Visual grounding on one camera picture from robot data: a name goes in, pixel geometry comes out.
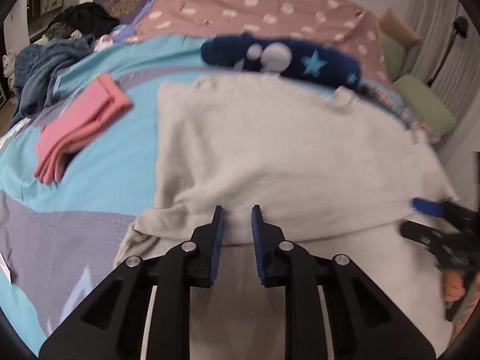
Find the right hand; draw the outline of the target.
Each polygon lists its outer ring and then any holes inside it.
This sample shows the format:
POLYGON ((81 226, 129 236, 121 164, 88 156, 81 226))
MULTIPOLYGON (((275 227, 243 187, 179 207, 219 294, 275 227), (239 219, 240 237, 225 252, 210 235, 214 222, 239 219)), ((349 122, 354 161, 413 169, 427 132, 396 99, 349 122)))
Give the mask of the right hand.
POLYGON ((446 302, 457 302, 465 296, 464 279, 455 271, 445 271, 442 276, 442 294, 446 302))

